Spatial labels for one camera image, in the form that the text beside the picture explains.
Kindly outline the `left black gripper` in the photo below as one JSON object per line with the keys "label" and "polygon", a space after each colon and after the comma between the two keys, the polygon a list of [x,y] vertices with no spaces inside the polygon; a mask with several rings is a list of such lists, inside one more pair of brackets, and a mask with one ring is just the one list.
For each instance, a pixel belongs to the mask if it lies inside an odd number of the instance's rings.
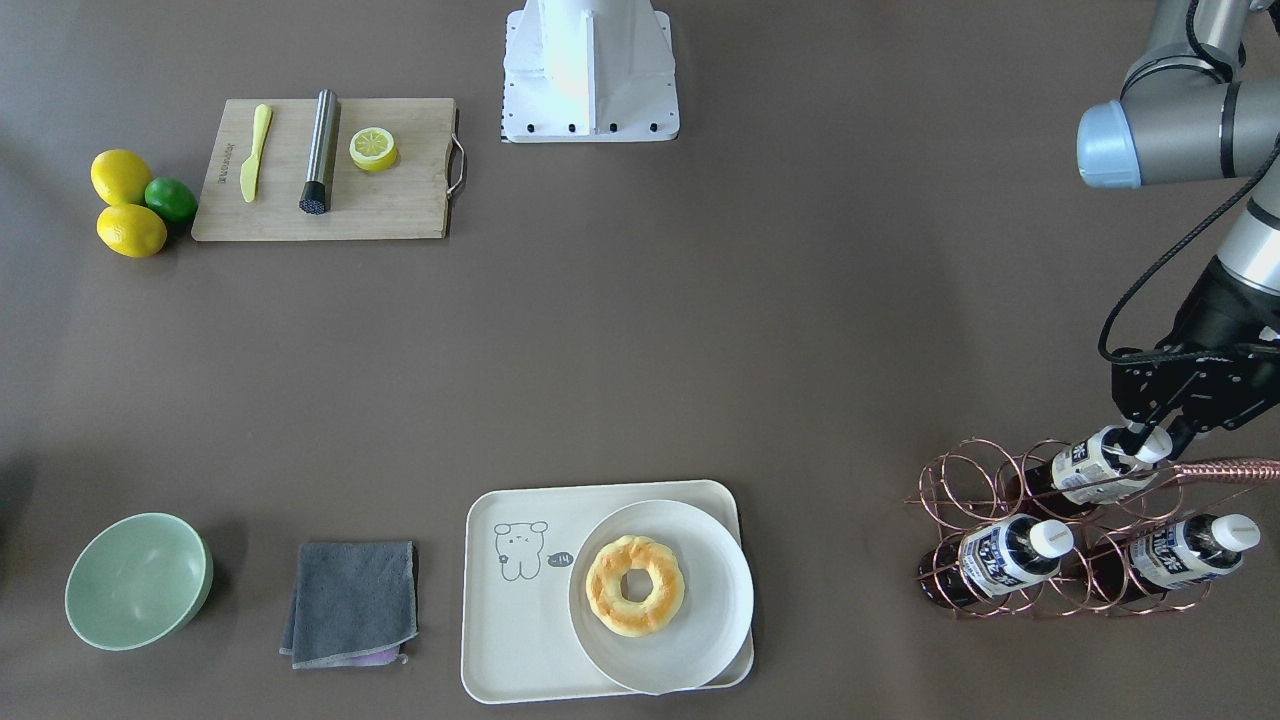
{"label": "left black gripper", "polygon": [[1176,461],[1201,432],[1236,429],[1277,404],[1277,348],[1238,346],[1235,354],[1137,360],[1112,365],[1112,397],[1125,425],[1126,454],[1160,454],[1161,427],[1171,441],[1169,461]]}

